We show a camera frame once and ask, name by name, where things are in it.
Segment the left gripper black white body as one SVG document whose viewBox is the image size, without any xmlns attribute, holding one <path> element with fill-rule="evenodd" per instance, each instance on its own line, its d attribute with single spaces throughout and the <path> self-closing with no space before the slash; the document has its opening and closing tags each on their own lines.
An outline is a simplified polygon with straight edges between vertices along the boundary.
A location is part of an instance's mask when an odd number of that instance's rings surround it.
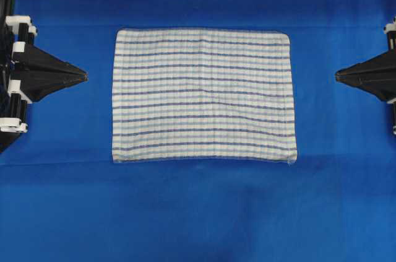
<svg viewBox="0 0 396 262">
<path fill-rule="evenodd" d="M 37 28 L 28 15 L 7 15 L 1 26 L 1 131 L 26 133 L 27 105 L 32 101 L 22 92 L 22 81 L 13 79 L 15 52 L 25 51 L 33 43 Z"/>
</svg>

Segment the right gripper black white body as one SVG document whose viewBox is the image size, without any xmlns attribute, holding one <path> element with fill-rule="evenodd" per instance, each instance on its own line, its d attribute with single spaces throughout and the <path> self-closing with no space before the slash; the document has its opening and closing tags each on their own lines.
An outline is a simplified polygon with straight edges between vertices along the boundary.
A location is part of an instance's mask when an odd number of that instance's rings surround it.
<svg viewBox="0 0 396 262">
<path fill-rule="evenodd" d="M 388 51 L 395 50 L 395 22 L 396 18 L 393 18 L 393 21 L 389 24 L 387 24 L 384 27 L 384 34 L 387 37 L 387 45 L 388 45 Z M 387 101 L 388 104 L 392 105 L 392 111 L 393 111 L 393 126 L 392 126 L 392 131 L 393 134 L 396 134 L 396 125 L 395 125 L 395 97 Z"/>
</svg>

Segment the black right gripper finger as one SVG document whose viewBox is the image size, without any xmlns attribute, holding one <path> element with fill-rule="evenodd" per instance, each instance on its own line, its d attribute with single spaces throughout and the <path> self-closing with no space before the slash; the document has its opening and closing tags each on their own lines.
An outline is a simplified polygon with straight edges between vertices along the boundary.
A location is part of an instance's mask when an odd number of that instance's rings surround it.
<svg viewBox="0 0 396 262">
<path fill-rule="evenodd" d="M 352 76 L 355 74 L 394 72 L 395 50 L 389 50 L 381 55 L 371 58 L 362 63 L 357 63 L 349 68 L 341 69 L 335 73 L 336 77 Z"/>
<path fill-rule="evenodd" d="M 395 79 L 367 80 L 355 77 L 335 76 L 337 82 L 375 95 L 380 101 L 395 101 Z"/>
</svg>

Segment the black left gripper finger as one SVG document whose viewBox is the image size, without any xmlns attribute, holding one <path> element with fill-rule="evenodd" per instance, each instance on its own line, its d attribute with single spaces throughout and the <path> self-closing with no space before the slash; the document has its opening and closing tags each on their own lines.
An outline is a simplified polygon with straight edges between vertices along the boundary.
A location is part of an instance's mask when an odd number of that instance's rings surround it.
<svg viewBox="0 0 396 262">
<path fill-rule="evenodd" d="M 32 103 L 87 80 L 86 74 L 11 74 L 8 92 L 20 94 L 23 100 Z"/>
<path fill-rule="evenodd" d="M 64 72 L 86 76 L 87 73 L 71 63 L 62 61 L 55 56 L 35 47 L 34 45 L 17 41 L 13 43 L 12 60 L 29 69 L 46 72 Z"/>
</svg>

